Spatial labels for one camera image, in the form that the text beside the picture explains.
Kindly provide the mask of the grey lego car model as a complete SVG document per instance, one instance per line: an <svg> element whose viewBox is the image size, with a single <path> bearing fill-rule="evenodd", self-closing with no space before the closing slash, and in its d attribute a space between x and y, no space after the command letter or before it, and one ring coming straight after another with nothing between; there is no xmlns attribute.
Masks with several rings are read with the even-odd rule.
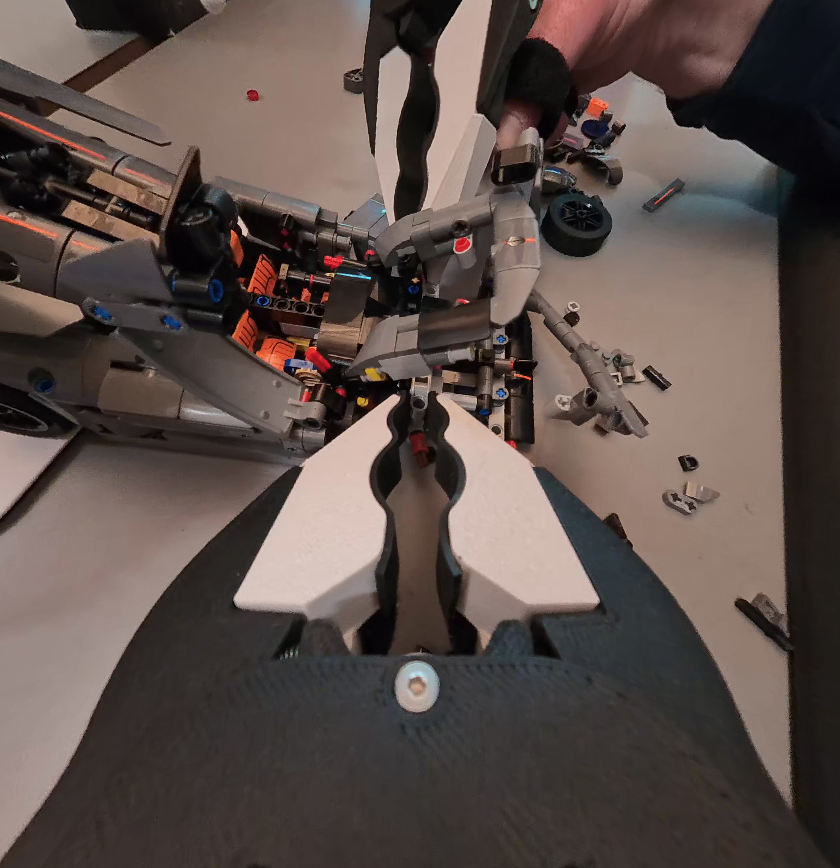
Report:
<svg viewBox="0 0 840 868"><path fill-rule="evenodd" d="M301 463L385 398L423 435L435 375L480 370L471 410L530 353L496 350L540 272L542 159L387 226L237 181L197 147L171 173L30 110L56 103L153 144L141 118L0 59L0 281L77 307L43 338L0 329L0 430L235 444Z"/></svg>

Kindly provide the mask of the black lego wheel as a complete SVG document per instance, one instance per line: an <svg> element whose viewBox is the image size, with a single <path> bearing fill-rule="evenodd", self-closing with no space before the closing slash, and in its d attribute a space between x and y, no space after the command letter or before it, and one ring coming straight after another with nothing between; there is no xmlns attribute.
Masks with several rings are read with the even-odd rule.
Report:
<svg viewBox="0 0 840 868"><path fill-rule="evenodd" d="M609 211L597 196L570 192L549 203L540 232L557 252L571 257L588 257L599 252L612 229Z"/></svg>

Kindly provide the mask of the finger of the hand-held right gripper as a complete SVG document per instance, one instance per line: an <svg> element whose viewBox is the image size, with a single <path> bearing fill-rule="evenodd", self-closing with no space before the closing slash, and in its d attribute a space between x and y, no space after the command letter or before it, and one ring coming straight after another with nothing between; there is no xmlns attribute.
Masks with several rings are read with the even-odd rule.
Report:
<svg viewBox="0 0 840 868"><path fill-rule="evenodd" d="M435 2L374 1L364 46L364 106L390 218L421 209L437 118Z"/></svg>
<svg viewBox="0 0 840 868"><path fill-rule="evenodd" d="M491 1L463 1L436 47L439 108L427 151L427 208L477 195L496 142L496 128L477 110Z"/></svg>

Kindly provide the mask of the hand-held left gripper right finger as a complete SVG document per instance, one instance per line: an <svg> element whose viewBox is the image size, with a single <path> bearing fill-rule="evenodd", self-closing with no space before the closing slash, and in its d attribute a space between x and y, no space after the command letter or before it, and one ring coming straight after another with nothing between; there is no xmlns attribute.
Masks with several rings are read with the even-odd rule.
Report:
<svg viewBox="0 0 840 868"><path fill-rule="evenodd" d="M455 653L503 622L599 606L534 465L446 395L434 394L435 477L447 496L436 581Z"/></svg>

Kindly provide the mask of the grey lego panel strip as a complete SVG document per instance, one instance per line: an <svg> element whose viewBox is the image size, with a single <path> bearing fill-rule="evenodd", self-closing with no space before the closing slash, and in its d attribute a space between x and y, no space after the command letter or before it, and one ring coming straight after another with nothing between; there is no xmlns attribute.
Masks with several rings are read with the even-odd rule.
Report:
<svg viewBox="0 0 840 868"><path fill-rule="evenodd" d="M529 294L526 309L543 318L547 330L577 364L587 382L582 392L570 398L567 409L561 411L561 418L577 426L602 418L609 432L640 439L647 437L644 418L624 396L599 353L577 334L563 315L537 290Z"/></svg>

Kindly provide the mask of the white rounded mat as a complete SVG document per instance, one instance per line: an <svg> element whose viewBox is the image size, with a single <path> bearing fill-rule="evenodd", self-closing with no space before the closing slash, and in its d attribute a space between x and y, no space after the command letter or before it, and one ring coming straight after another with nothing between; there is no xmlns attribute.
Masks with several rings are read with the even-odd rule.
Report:
<svg viewBox="0 0 840 868"><path fill-rule="evenodd" d="M0 520L37 482L80 431L57 438L35 438L0 431Z"/></svg>

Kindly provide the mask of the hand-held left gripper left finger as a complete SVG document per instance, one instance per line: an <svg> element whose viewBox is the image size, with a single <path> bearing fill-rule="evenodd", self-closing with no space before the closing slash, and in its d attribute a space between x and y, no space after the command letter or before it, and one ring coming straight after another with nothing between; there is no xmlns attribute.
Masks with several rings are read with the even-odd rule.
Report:
<svg viewBox="0 0 840 868"><path fill-rule="evenodd" d="M237 608L332 621L364 653L394 637L400 395L307 459L236 592Z"/></svg>

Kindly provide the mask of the dark red-striped lego tile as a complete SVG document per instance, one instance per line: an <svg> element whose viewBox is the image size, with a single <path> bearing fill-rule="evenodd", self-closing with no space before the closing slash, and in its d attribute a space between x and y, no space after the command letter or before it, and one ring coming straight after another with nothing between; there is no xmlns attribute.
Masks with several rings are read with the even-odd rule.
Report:
<svg viewBox="0 0 840 868"><path fill-rule="evenodd" d="M685 188L685 181L676 178L663 189L655 193L649 200L642 204L643 211L654 213L669 201L674 195L681 193Z"/></svg>

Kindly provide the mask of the grey lego connector assembly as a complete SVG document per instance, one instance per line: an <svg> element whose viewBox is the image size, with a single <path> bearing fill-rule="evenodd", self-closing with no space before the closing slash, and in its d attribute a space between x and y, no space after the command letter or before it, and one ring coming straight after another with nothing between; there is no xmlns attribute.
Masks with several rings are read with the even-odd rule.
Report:
<svg viewBox="0 0 840 868"><path fill-rule="evenodd" d="M624 353L621 350L603 351L601 359L619 385L638 384L645 381L645 375L638 369L635 357L630 353Z"/></svg>

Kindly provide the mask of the person's right hand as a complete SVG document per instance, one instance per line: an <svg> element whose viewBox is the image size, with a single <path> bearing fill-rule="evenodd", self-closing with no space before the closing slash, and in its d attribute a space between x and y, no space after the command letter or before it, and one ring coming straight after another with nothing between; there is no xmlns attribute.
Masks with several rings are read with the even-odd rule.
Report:
<svg viewBox="0 0 840 868"><path fill-rule="evenodd" d="M633 73L672 103L722 90L771 1L549 1L512 59L497 148L557 139L569 97Z"/></svg>

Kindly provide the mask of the pile of loose lego parts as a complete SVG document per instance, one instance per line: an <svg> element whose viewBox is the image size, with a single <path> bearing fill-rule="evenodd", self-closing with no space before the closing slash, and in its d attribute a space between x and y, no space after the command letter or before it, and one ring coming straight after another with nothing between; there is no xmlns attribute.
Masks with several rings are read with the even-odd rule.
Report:
<svg viewBox="0 0 840 868"><path fill-rule="evenodd" d="M544 165L560 169L582 165L616 188L624 179L624 170L613 149L626 126L609 102L592 93L579 94L566 133L544 152Z"/></svg>

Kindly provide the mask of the dark perforated panel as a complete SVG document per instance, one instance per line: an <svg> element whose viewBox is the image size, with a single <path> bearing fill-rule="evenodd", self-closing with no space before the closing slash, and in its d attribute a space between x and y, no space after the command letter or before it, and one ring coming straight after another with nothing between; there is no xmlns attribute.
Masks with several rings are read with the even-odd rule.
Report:
<svg viewBox="0 0 840 868"><path fill-rule="evenodd" d="M783 483L795 791L840 812L840 195L799 182L780 220Z"/></svg>

